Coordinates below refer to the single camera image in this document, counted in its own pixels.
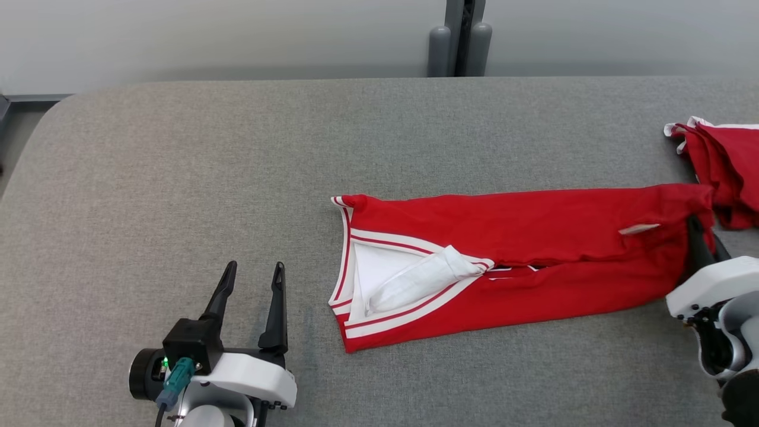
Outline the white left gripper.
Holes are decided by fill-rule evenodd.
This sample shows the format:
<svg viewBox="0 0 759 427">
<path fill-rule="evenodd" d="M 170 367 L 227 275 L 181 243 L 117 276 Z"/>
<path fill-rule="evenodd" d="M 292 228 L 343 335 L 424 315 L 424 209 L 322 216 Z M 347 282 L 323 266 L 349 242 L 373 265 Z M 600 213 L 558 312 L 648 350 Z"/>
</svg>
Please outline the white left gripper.
<svg viewBox="0 0 759 427">
<path fill-rule="evenodd" d="M 222 324 L 228 297 L 235 289 L 238 270 L 231 260 L 214 290 L 203 321 Z M 277 262 L 271 283 L 272 298 L 269 304 L 266 327 L 258 341 L 259 349 L 276 356 L 288 352 L 288 322 L 286 307 L 285 265 Z M 266 401 L 275 406 L 293 408 L 298 387 L 295 376 L 287 369 L 241 352 L 224 352 L 209 375 L 196 375 L 197 390 L 206 400 L 220 406 L 241 408 L 250 398 Z"/>
</svg>

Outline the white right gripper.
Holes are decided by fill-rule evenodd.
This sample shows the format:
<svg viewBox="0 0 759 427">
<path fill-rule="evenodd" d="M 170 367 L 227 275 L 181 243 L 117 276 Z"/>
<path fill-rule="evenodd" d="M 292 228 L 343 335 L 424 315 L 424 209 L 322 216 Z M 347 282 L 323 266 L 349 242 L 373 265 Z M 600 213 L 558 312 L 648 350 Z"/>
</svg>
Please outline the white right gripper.
<svg viewBox="0 0 759 427">
<path fill-rule="evenodd" d="M 673 318 L 686 320 L 703 308 L 713 307 L 758 290 L 758 260 L 747 255 L 732 259 L 723 241 L 713 233 L 714 250 L 707 242 L 709 231 L 700 218 L 686 219 L 688 254 L 686 281 L 666 296 Z"/>
</svg>

